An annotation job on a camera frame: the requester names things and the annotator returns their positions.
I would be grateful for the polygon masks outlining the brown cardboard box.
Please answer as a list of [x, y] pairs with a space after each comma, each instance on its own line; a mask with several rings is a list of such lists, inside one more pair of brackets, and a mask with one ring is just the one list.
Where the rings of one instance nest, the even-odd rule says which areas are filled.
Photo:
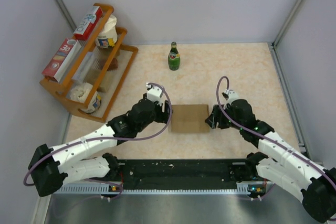
[[172, 105], [171, 132], [182, 134], [208, 133], [205, 120], [209, 116], [207, 104]]

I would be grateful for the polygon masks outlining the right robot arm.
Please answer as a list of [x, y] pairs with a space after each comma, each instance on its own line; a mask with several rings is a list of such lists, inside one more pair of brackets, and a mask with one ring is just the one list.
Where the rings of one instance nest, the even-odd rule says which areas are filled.
[[205, 123], [213, 129], [233, 127], [259, 150], [246, 158], [248, 178], [261, 177], [275, 183], [298, 199], [320, 223], [335, 221], [335, 168], [324, 168], [289, 145], [273, 127], [256, 119], [246, 100], [213, 106]]

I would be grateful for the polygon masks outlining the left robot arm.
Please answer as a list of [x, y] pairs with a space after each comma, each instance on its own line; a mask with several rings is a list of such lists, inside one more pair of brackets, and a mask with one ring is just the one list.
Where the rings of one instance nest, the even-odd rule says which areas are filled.
[[159, 136], [163, 130], [146, 137], [138, 137], [151, 123], [167, 127], [172, 119], [172, 104], [167, 98], [145, 93], [128, 112], [66, 144], [35, 149], [24, 178], [25, 186], [33, 186], [40, 197], [49, 196], [63, 185], [97, 178], [114, 180], [119, 174], [119, 164], [111, 154], [91, 158], [91, 155], [118, 146], [127, 141], [145, 141]]

